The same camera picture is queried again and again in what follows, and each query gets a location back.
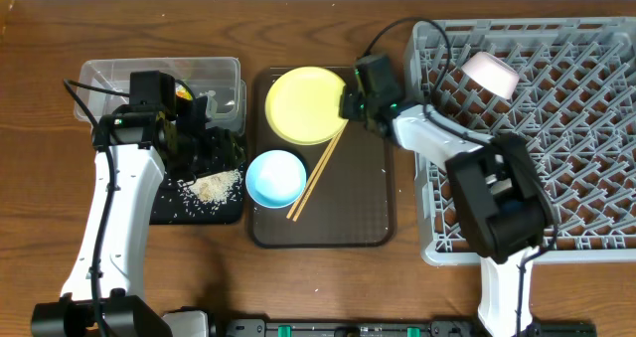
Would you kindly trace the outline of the rice food waste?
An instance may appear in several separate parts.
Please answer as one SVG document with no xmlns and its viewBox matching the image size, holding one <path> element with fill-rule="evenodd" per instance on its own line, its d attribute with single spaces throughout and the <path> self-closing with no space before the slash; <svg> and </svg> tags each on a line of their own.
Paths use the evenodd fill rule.
<svg viewBox="0 0 636 337">
<path fill-rule="evenodd" d="M 239 169 L 223 171 L 192 181 L 179 180 L 177 188 L 185 210 L 197 213 L 219 213 L 222 208 L 239 201 L 242 174 Z"/>
</svg>

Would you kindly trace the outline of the pandan cake wrapper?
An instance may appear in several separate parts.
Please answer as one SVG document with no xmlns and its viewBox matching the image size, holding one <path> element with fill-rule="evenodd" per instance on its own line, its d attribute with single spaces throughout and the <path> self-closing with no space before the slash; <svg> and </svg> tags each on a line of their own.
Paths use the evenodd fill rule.
<svg viewBox="0 0 636 337">
<path fill-rule="evenodd" d="M 175 89 L 176 89 L 176 95 L 179 96 L 180 98 L 187 99 L 187 100 L 193 99 L 193 95 L 191 94 L 191 91 L 187 87 L 181 84 L 176 84 Z"/>
</svg>

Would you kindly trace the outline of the wooden chopstick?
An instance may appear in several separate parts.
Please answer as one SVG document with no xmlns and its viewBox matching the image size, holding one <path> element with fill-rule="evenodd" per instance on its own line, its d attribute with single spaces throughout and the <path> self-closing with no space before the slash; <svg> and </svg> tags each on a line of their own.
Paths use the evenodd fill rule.
<svg viewBox="0 0 636 337">
<path fill-rule="evenodd" d="M 290 220 L 293 218 L 296 209 L 299 207 L 302 198 L 304 197 L 304 195 L 307 193 L 307 191 L 309 190 L 309 186 L 310 184 L 313 182 L 315 176 L 318 173 L 319 168 L 322 166 L 322 164 L 324 163 L 324 161 L 327 159 L 328 153 L 331 151 L 333 143 L 335 141 L 335 138 L 332 138 L 327 147 L 325 148 L 325 150 L 323 151 L 320 159 L 318 160 L 318 163 L 316 164 L 316 166 L 314 167 L 314 169 L 312 170 L 311 174 L 309 175 L 309 178 L 307 180 L 307 183 L 305 185 L 305 188 L 303 189 L 300 197 L 294 202 L 294 204 L 292 205 L 292 207 L 290 208 L 289 212 L 286 215 L 286 219 Z"/>
<path fill-rule="evenodd" d="M 302 213 L 305 205 L 307 204 L 307 201 L 309 200 L 312 192 L 314 191 L 319 179 L 322 176 L 322 173 L 325 169 L 325 167 L 327 166 L 327 164 L 329 163 L 329 160 L 333 154 L 333 152 L 335 151 L 343 133 L 344 133 L 345 129 L 342 129 L 340 132 L 338 132 L 333 138 L 335 138 L 335 141 L 333 143 L 332 149 L 331 151 L 328 153 L 327 159 L 324 161 L 324 163 L 322 164 L 322 166 L 319 168 L 317 175 L 315 176 L 313 182 L 310 184 L 309 186 L 309 190 L 307 191 L 307 193 L 304 195 L 304 197 L 301 200 L 301 203 L 299 205 L 299 207 L 296 209 L 295 214 L 293 216 L 292 220 L 293 222 L 296 222 L 299 219 L 300 214 Z"/>
</svg>

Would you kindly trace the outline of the yellow plate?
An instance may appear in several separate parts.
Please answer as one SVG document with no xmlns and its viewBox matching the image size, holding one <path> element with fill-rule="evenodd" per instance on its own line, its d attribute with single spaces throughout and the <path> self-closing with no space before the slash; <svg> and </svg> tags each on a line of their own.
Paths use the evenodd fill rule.
<svg viewBox="0 0 636 337">
<path fill-rule="evenodd" d="M 296 145 L 317 145 L 340 133 L 348 120 L 340 116 L 345 81 L 320 67 L 292 69 L 274 81 L 264 104 L 269 127 Z"/>
</svg>

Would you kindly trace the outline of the light blue bowl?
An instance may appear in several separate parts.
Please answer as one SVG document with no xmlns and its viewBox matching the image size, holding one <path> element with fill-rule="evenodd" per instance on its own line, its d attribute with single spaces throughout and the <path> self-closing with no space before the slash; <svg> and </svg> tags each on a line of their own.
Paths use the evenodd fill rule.
<svg viewBox="0 0 636 337">
<path fill-rule="evenodd" d="M 249 164 L 245 185 L 249 196 L 267 209 L 292 205 L 304 191 L 307 172 L 302 161 L 285 150 L 269 150 Z"/>
</svg>

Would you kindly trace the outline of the pink white bowl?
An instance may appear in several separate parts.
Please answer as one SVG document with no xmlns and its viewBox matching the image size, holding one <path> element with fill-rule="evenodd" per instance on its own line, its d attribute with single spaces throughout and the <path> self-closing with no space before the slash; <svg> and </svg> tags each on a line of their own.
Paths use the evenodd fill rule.
<svg viewBox="0 0 636 337">
<path fill-rule="evenodd" d="M 503 99 L 512 98 L 520 80 L 515 70 L 487 52 L 476 53 L 461 70 L 470 80 Z"/>
</svg>

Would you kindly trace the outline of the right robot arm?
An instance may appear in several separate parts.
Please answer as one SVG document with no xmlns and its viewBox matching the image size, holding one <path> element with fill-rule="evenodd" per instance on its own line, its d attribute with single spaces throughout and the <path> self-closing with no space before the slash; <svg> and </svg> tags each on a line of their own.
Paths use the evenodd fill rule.
<svg viewBox="0 0 636 337">
<path fill-rule="evenodd" d="M 424 156 L 445 172 L 468 246 L 480 257 L 478 318 L 491 336 L 521 336 L 533 323 L 530 275 L 554 222 L 552 204 L 523 138 L 479 134 L 443 117 L 397 85 L 344 88 L 341 117 Z"/>
</svg>

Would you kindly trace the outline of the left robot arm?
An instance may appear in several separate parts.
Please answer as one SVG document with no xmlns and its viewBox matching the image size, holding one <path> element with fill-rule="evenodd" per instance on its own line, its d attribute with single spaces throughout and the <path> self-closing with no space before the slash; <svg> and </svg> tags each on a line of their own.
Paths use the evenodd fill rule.
<svg viewBox="0 0 636 337">
<path fill-rule="evenodd" d="M 166 174 L 192 180 L 210 172 L 204 147 L 213 101 L 133 98 L 95 117 L 95 185 L 73 270 L 56 302 L 34 307 L 35 336 L 210 336 L 211 316 L 182 308 L 158 315 L 145 301 L 143 263 L 150 219 Z"/>
</svg>

